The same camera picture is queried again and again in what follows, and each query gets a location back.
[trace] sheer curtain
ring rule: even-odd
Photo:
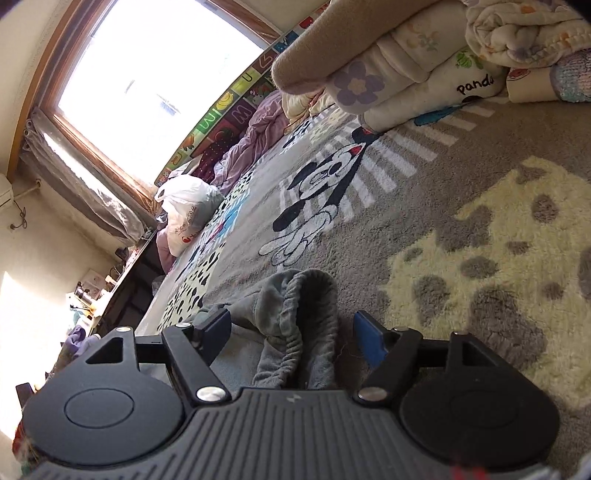
[[[38,108],[27,120],[20,159],[88,219],[127,244],[154,218],[82,155]]]

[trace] mickey mouse print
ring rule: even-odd
[[[351,132],[350,143],[324,159],[319,160],[317,155],[304,165],[286,188],[294,201],[282,207],[273,222],[273,231],[280,236],[263,245],[259,255],[272,255],[271,263],[276,267],[296,263],[320,233],[334,225],[366,150],[381,136],[358,127]],[[315,213],[311,212],[313,199],[317,199],[314,204],[320,207]],[[300,214],[306,211],[308,215],[304,215],[305,220],[299,225]]]

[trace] gray fabric bag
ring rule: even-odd
[[[232,316],[232,336],[212,370],[229,390],[334,386],[337,286],[330,275],[285,270],[224,303],[205,306],[189,321],[198,325],[221,308]],[[254,374],[240,379],[237,371]]]

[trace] gray rug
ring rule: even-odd
[[[161,327],[274,272],[325,270],[340,385],[366,374],[359,309],[427,338],[468,329],[555,400],[550,463],[571,472],[591,449],[589,125],[589,105],[504,98],[382,136],[330,111],[242,178]]]

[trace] air conditioner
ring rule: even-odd
[[[0,213],[9,209],[13,201],[12,185],[4,175],[0,174]]]

